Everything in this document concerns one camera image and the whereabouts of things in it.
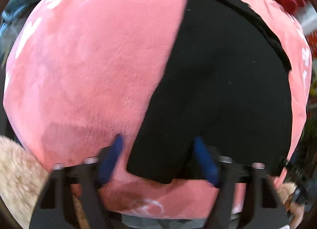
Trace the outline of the person right hand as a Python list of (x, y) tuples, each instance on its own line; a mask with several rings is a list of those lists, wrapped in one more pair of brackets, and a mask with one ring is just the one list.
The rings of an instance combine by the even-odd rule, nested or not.
[(286, 208), (286, 211), (289, 211), (293, 215), (293, 219), (290, 222), (290, 229), (296, 229), (303, 220), (305, 206), (299, 205), (296, 202), (292, 202), (292, 197), (293, 195), (291, 194), (285, 202), (284, 206)]

